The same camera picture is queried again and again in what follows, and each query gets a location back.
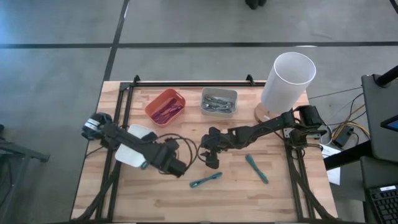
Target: red container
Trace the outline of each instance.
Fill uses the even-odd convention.
[[[185,99],[173,89],[167,89],[145,107],[145,113],[159,127],[166,127],[185,107]]]

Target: red plastic bin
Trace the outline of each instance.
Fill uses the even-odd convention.
[[[165,108],[165,106],[167,106],[168,103],[170,103],[173,99],[176,100],[175,105],[182,106],[182,109],[178,113],[169,118],[165,123],[158,123],[154,119],[152,119],[153,115],[155,115],[156,112]],[[184,107],[185,107],[184,97],[182,97],[179,93],[177,93],[173,89],[167,89],[163,91],[163,93],[161,93],[157,98],[155,98],[145,107],[145,113],[156,125],[163,128],[166,127],[168,124],[170,124],[170,122],[172,122],[179,114],[181,114],[182,111],[184,110]]]

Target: white cup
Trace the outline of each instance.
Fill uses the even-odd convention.
[[[317,68],[307,56],[296,52],[281,54],[269,73],[261,103],[276,114],[290,110],[316,74]]]

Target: gray floor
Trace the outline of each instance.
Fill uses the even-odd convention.
[[[110,44],[122,4],[3,0],[0,44]],[[397,21],[388,0],[268,0],[256,11],[243,0],[131,0],[120,42],[398,41]],[[392,46],[119,49],[110,80],[132,80],[134,75],[142,80],[242,80],[249,73],[266,79],[275,58],[288,51],[315,62],[317,77],[308,96],[327,123],[344,120],[349,106],[336,112],[361,90],[317,96],[358,87],[361,75],[384,73],[398,58],[398,47]],[[29,167],[14,223],[68,220],[87,145],[80,128],[95,110],[109,53],[0,49],[5,136],[51,154],[47,164]],[[366,117],[358,123],[367,127]],[[363,221],[361,203],[348,199],[343,187],[332,189],[339,217]]]

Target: wooden tabletop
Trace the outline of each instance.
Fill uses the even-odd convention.
[[[104,82],[98,111],[114,115],[120,82]],[[166,128],[159,128],[147,117],[144,108],[165,87],[135,88],[129,124],[140,124],[156,134],[178,133],[200,143],[201,137],[214,126],[222,132],[228,128],[254,125],[254,109],[261,101],[262,87],[231,87],[238,92],[238,110],[233,118],[203,116],[200,112],[202,87],[174,88],[187,101],[184,112]],[[304,93],[295,106],[307,105]],[[98,148],[99,141],[90,142],[88,152]],[[184,143],[178,149],[180,160],[189,162],[189,151]],[[260,170],[269,179],[264,184],[245,155],[252,154]],[[103,173],[106,150],[98,151],[85,160],[73,207],[72,218],[78,217],[98,193]],[[154,167],[140,170],[123,165],[119,179],[114,222],[292,222],[297,221],[292,187],[282,140],[275,134],[259,138],[244,149],[230,149],[218,154],[220,168],[210,169],[197,160],[184,176],[177,179],[160,175]],[[337,217],[335,203],[319,148],[306,148],[305,167],[311,191],[330,214]],[[223,176],[191,189],[193,180],[216,172]],[[303,209],[305,202],[300,194]]]

